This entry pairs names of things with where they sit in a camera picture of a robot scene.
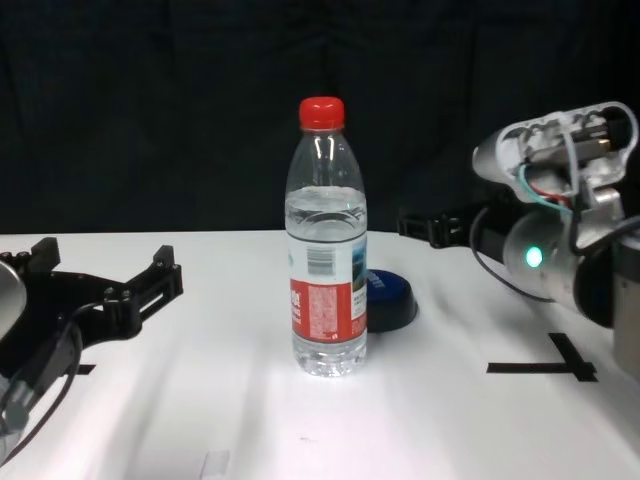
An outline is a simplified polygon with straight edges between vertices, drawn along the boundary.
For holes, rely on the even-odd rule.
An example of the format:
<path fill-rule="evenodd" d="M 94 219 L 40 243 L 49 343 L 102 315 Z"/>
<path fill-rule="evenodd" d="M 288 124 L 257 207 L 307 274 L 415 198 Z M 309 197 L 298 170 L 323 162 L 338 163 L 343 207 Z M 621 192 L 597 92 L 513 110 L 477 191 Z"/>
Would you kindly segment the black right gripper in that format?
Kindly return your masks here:
<path fill-rule="evenodd" d="M 476 228 L 476 250 L 503 264 L 506 237 L 523 215 L 523 207 L 513 193 L 500 192 L 488 200 L 430 216 L 402 211 L 397 219 L 397 232 L 427 242 L 435 249 L 469 247 L 471 225 L 483 208 L 488 211 Z"/>

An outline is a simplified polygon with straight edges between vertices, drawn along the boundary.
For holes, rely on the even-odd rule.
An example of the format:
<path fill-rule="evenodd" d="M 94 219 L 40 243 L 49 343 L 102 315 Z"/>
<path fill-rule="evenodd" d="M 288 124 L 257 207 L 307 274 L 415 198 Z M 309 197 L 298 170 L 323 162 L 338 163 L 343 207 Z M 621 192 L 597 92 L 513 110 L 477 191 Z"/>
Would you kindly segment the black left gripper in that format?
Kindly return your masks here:
<path fill-rule="evenodd" d="M 1 376 L 36 395 L 75 371 L 84 348 L 135 337 L 146 320 L 183 294 L 182 268 L 169 245 L 127 282 L 52 272 L 60 263 L 55 237 L 30 251 L 2 252 L 1 261 L 26 275 L 25 308 L 1 339 Z"/>

